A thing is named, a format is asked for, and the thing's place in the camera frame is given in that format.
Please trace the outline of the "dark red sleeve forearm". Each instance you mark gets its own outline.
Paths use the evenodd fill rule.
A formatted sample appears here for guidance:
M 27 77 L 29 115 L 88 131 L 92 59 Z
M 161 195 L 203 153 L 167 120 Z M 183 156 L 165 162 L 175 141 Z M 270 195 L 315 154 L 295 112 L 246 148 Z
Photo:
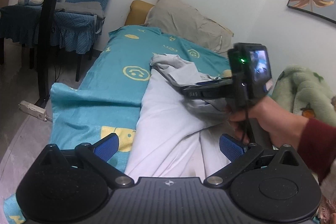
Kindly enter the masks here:
M 319 182 L 323 182 L 335 160 L 335 127 L 309 119 L 301 134 L 297 152 L 318 176 Z

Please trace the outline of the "person's right hand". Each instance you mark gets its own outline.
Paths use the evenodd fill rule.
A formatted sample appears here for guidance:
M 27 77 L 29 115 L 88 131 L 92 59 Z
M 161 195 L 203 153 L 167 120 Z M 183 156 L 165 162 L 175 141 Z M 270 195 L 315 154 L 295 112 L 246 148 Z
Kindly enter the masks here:
M 277 148 L 289 144 L 297 149 L 302 132 L 309 121 L 303 116 L 286 111 L 268 96 L 250 108 L 248 116 L 256 119 L 269 133 L 272 144 Z

